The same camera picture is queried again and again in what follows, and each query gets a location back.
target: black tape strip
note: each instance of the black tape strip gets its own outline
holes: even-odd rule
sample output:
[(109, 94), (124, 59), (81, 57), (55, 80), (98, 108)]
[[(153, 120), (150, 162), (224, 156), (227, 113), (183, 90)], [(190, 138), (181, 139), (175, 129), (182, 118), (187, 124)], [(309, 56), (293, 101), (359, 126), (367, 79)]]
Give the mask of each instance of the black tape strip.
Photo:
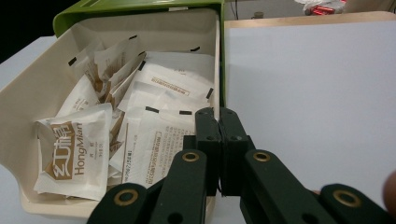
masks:
[(70, 62), (69, 62), (69, 66), (73, 65), (73, 63), (75, 63), (75, 62), (76, 62), (76, 60), (77, 60), (77, 58), (76, 58), (76, 57), (74, 57), (72, 60), (70, 60)]
[(178, 112), (179, 115), (192, 115), (191, 111), (186, 111), (186, 110), (180, 110)]
[(212, 95), (213, 88), (210, 88), (209, 92), (207, 93), (206, 99), (210, 98), (210, 95)]
[(145, 66), (146, 61), (143, 61), (137, 70), (142, 71), (143, 67)]
[(156, 109), (156, 108), (149, 107), (149, 106), (146, 106), (146, 110), (147, 110), (147, 111), (154, 112), (154, 113), (160, 113), (160, 110), (158, 110), (158, 109)]
[(198, 47), (198, 48), (195, 48), (195, 49), (190, 49), (190, 51), (191, 51), (191, 52), (198, 51), (200, 48), (201, 48), (201, 47)]

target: white packet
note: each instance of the white packet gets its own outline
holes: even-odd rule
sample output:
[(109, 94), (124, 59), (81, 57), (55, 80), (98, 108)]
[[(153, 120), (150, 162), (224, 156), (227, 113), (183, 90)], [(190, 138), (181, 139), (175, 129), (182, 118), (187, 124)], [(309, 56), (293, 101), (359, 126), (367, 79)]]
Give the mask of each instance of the white packet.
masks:
[(134, 35), (108, 49), (96, 51), (94, 61), (98, 66), (99, 78), (108, 82), (114, 73), (139, 54), (137, 45), (138, 36)]
[(121, 142), (122, 145), (108, 162), (110, 166), (114, 167), (120, 172), (122, 172), (123, 169), (123, 161), (126, 147), (126, 134), (129, 133), (131, 136), (133, 136), (129, 139), (130, 144), (131, 141), (137, 140), (137, 132), (144, 110), (144, 107), (132, 107), (128, 110), (128, 112), (126, 112), (124, 120), (122, 121), (120, 133), (117, 138), (117, 141)]
[(189, 111), (146, 107), (137, 141), (126, 137), (122, 183), (149, 188), (166, 177), (174, 156), (183, 148), (183, 136), (194, 134), (194, 115)]
[(111, 111), (110, 104), (96, 105), (68, 116), (38, 122), (45, 124), (38, 125), (38, 129), (47, 127), (53, 131), (55, 142), (51, 148), (41, 145), (43, 158), (50, 154), (52, 160), (49, 164), (41, 164), (34, 190), (96, 201), (103, 198), (107, 184)]
[(106, 96), (108, 96), (111, 90), (114, 91), (114, 88), (117, 88), (127, 77), (133, 76), (145, 57), (146, 52), (140, 53), (137, 57), (132, 58), (128, 63), (126, 63), (118, 72), (114, 73), (114, 75), (108, 80)]
[[(131, 86), (137, 81), (161, 87), (177, 94), (186, 95), (202, 102), (208, 102), (214, 90), (213, 86), (209, 86), (191, 77), (181, 76), (168, 68), (155, 63), (147, 63), (146, 61), (142, 62)], [(127, 103), (131, 97), (131, 93), (128, 91), (119, 104), (120, 110), (125, 111), (127, 107)]]
[(119, 104), (122, 101), (122, 99), (124, 98), (125, 94), (130, 89), (130, 86), (134, 79), (134, 75), (136, 74), (137, 68), (142, 63), (142, 60), (144, 59), (145, 55), (146, 54), (141, 54), (141, 55), (139, 55), (139, 57), (137, 57), (137, 60), (133, 63), (133, 67), (131, 69), (131, 70), (133, 70), (132, 73), (127, 78), (125, 78), (123, 81), (121, 81), (116, 86), (114, 86), (108, 93), (105, 102), (111, 103), (113, 105), (113, 108), (116, 108), (119, 106)]
[(98, 68), (94, 62), (94, 53), (104, 49), (105, 47), (102, 40), (96, 37), (84, 50), (69, 62), (77, 80), (80, 80), (84, 75), (87, 76), (96, 91), (97, 89), (102, 89), (103, 81), (100, 80), (98, 76)]
[[(187, 96), (175, 94), (166, 89), (149, 85), (143, 82), (135, 82), (132, 86), (131, 99), (128, 103), (128, 109), (125, 119), (122, 121), (120, 133), (117, 141), (125, 141), (126, 126), (133, 127), (133, 131), (137, 129), (142, 116), (142, 108), (149, 106), (162, 109), (184, 110), (191, 111), (192, 114), (201, 108), (208, 107), (208, 102), (200, 102)], [(137, 133), (134, 134), (134, 141), (137, 138)], [(110, 160), (109, 164), (122, 171), (122, 164), (124, 160), (125, 146), (122, 146), (116, 155)]]
[(88, 77), (82, 76), (55, 117), (63, 117), (99, 104), (99, 99)]
[(117, 136), (119, 135), (120, 126), (122, 124), (124, 115), (125, 115), (125, 112), (118, 110), (117, 108), (113, 110), (112, 117), (111, 117), (111, 125), (110, 125), (110, 143), (111, 144), (117, 143)]
[(214, 85), (215, 57), (211, 55), (188, 52), (148, 51), (145, 60), (178, 72), (182, 76), (204, 82), (206, 85)]

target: brass screw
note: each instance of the brass screw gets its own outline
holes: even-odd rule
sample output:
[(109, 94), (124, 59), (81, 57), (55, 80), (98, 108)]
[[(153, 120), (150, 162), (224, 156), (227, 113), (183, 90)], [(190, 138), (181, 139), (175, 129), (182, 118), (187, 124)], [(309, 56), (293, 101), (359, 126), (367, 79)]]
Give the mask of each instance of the brass screw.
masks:
[(126, 206), (134, 203), (139, 196), (135, 189), (123, 189), (114, 197), (114, 203), (118, 206)]
[(195, 152), (188, 152), (185, 153), (182, 158), (184, 161), (198, 161), (199, 155), (196, 154)]

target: packet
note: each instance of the packet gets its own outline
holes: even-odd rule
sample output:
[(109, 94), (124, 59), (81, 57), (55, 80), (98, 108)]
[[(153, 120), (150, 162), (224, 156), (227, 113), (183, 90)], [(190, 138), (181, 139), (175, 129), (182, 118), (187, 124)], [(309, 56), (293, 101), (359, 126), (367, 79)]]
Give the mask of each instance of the packet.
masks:
[(143, 116), (145, 108), (144, 107), (131, 107), (125, 114), (124, 120), (122, 121), (120, 127), (120, 133), (118, 135), (117, 141), (121, 142), (119, 150), (110, 159), (108, 164), (118, 171), (122, 172), (123, 169), (123, 158), (125, 154), (126, 147), (126, 134), (129, 133), (131, 136), (129, 141), (137, 140), (137, 132), (140, 125), (140, 120)]
[(82, 76), (55, 117), (66, 116), (99, 104), (99, 99), (88, 77)]
[(172, 160), (183, 148), (183, 136), (194, 134), (190, 111), (157, 110), (146, 107), (136, 141), (127, 132), (122, 183), (149, 188), (166, 177)]
[(96, 37), (84, 50), (69, 62), (77, 80), (80, 80), (84, 75), (87, 76), (96, 91), (102, 89), (103, 82), (98, 76), (98, 69), (94, 62), (94, 53), (104, 49), (105, 47), (102, 40)]
[[(125, 68), (126, 70), (132, 70), (132, 73), (130, 73), (130, 75), (125, 78), (123, 81), (119, 82), (116, 86), (114, 86), (108, 93), (105, 102), (106, 103), (111, 103), (113, 105), (113, 108), (116, 108), (119, 106), (120, 102), (122, 101), (122, 99), (124, 98), (125, 94), (128, 92), (128, 90), (130, 89), (130, 85), (134, 79), (134, 74), (137, 71), (137, 67), (140, 66), (140, 64), (142, 63), (144, 57), (146, 54), (140, 54), (137, 59), (133, 62), (131, 61), (131, 69), (127, 69), (130, 65), (129, 64), (125, 64), (124, 67), (121, 68), (121, 70), (118, 73), (124, 73), (122, 70), (124, 70), (123, 68)], [(113, 78), (118, 78), (120, 77), (119, 75), (115, 74), (113, 76)]]
[(99, 78), (108, 82), (114, 73), (139, 54), (137, 45), (138, 37), (134, 35), (108, 49), (96, 51), (94, 61), (98, 66)]
[[(161, 87), (202, 102), (208, 102), (214, 90), (213, 85), (210, 86), (191, 77), (181, 76), (166, 67), (155, 63), (147, 63), (146, 61), (142, 62), (131, 85), (134, 85), (136, 81)], [(126, 92), (119, 104), (120, 110), (125, 111), (130, 97), (131, 94)]]
[(132, 58), (128, 63), (126, 63), (118, 72), (114, 73), (114, 75), (108, 80), (106, 85), (106, 97), (110, 93), (111, 90), (115, 90), (121, 82), (123, 82), (127, 77), (133, 76), (139, 65), (143, 62), (146, 57), (146, 52), (140, 53), (137, 57)]
[(199, 82), (204, 82), (206, 85), (213, 86), (215, 57), (211, 55), (148, 51), (145, 60), (178, 72), (182, 76), (191, 77)]
[[(45, 144), (40, 144), (42, 160), (34, 190), (96, 201), (103, 198), (111, 111), (110, 104), (96, 105), (36, 123), (39, 141)], [(43, 135), (49, 131), (52, 135)]]

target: screw hole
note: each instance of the screw hole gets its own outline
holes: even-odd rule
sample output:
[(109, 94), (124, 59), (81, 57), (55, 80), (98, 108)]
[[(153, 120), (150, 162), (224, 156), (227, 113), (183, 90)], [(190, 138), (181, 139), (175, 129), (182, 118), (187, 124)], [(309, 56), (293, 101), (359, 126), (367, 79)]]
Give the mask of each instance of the screw hole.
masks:
[(180, 213), (172, 213), (168, 217), (168, 223), (180, 224), (183, 221), (183, 216)]
[(134, 197), (134, 195), (131, 192), (125, 192), (120, 195), (120, 201), (125, 203), (125, 202), (128, 202), (129, 200), (131, 200), (133, 197)]
[(319, 224), (318, 219), (311, 214), (305, 213), (302, 215), (302, 218), (306, 224)]

